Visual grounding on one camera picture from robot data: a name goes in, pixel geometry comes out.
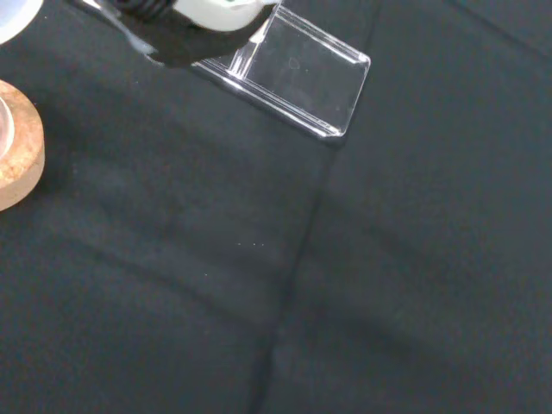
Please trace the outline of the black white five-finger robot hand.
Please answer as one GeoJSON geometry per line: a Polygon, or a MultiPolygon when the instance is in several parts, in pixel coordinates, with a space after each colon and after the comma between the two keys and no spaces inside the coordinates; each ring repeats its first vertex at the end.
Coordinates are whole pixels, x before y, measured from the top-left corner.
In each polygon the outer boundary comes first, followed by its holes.
{"type": "Polygon", "coordinates": [[[183,68],[246,46],[276,1],[70,1],[153,63],[183,68]]]}

